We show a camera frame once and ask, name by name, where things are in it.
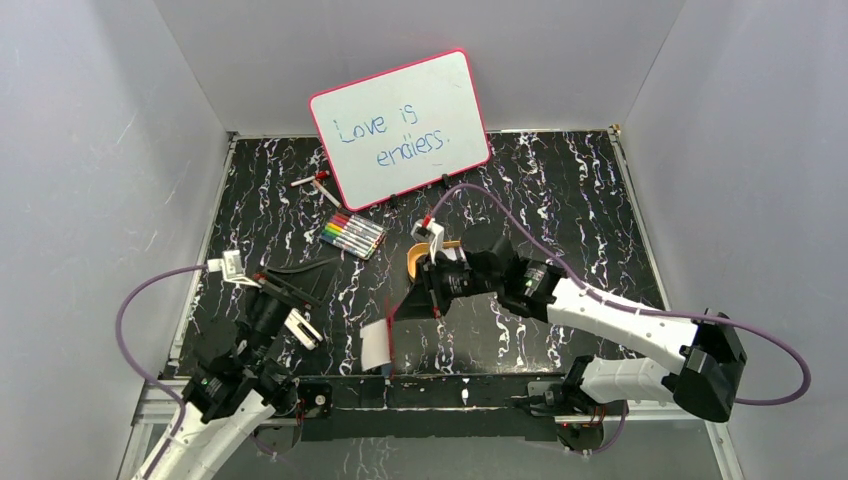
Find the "red card holder wallet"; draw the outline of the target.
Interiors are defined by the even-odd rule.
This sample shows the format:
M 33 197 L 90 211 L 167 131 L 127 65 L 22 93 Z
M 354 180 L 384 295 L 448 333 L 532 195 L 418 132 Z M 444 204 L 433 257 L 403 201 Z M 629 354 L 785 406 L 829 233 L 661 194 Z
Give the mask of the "red card holder wallet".
M 366 373 L 380 374 L 385 379 L 391 379 L 395 374 L 394 316 L 395 306 L 387 297 L 384 317 L 360 329 L 361 368 Z

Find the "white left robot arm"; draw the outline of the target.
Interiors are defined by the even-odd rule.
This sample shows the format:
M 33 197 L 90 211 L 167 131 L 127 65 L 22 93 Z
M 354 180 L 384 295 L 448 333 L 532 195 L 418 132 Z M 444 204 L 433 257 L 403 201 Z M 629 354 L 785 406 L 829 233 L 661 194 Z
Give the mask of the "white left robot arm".
M 296 377 L 269 351 L 283 334 L 309 351 L 323 341 L 306 315 L 323 305 L 340 265 L 338 258 L 323 258 L 248 273 L 237 250 L 198 265 L 200 271 L 219 273 L 224 281 L 243 287 L 246 311 L 229 324 L 225 345 L 197 356 L 181 392 L 152 375 L 145 377 L 177 409 L 135 478 L 211 479 L 266 420 L 329 416 L 331 385 Z

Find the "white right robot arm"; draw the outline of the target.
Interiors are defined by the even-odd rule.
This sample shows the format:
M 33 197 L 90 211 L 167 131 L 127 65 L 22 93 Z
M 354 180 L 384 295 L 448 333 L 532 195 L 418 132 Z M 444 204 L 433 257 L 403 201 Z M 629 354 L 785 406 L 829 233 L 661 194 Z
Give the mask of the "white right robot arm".
M 638 353 L 636 359 L 576 359 L 558 395 L 571 411 L 652 400 L 673 402 L 710 422 L 729 420 L 747 355 L 727 318 L 675 318 L 581 286 L 561 267 L 519 256 L 505 239 L 418 258 L 412 287 L 393 316 L 439 318 L 453 300 L 489 293 L 517 316 L 588 332 Z

